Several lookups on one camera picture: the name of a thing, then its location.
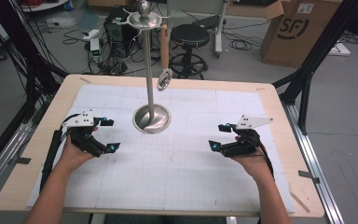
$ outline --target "cardboard box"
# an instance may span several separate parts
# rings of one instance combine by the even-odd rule
[[[282,2],[289,0],[278,0],[267,7],[256,7],[246,5],[235,5],[234,0],[229,0],[226,8],[226,15],[259,17],[268,20],[283,14]]]
[[[342,0],[282,2],[284,15],[269,25],[261,46],[261,60],[298,68],[336,13]]]

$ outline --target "grid paper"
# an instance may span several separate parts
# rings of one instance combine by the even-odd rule
[[[254,180],[235,161],[212,152],[208,140],[233,142],[235,133],[221,133],[217,125],[237,123],[242,114],[265,117],[258,94],[167,89],[154,90],[154,101],[170,110],[171,124],[162,133],[141,133],[132,116],[147,105],[146,88],[80,89],[68,116],[92,109],[94,117],[113,119],[113,127],[99,127],[93,135],[104,144],[121,145],[116,153],[87,161],[72,174],[64,206],[257,213]],[[286,210],[295,212],[269,126],[256,130],[268,149]],[[28,206],[37,198],[40,176]]]

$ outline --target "forearm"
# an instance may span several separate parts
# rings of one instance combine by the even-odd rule
[[[70,173],[55,167],[24,223],[60,223]]]
[[[262,223],[291,223],[272,175],[260,177],[255,181],[260,197],[260,216]]]

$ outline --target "printed logo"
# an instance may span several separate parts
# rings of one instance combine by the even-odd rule
[[[284,40],[296,39],[307,30],[309,23],[310,20],[292,20],[287,18],[283,21],[277,37]]]

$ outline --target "round stool seat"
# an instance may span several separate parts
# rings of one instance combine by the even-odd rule
[[[200,48],[208,44],[209,34],[198,25],[183,24],[172,29],[171,40],[182,48]]]

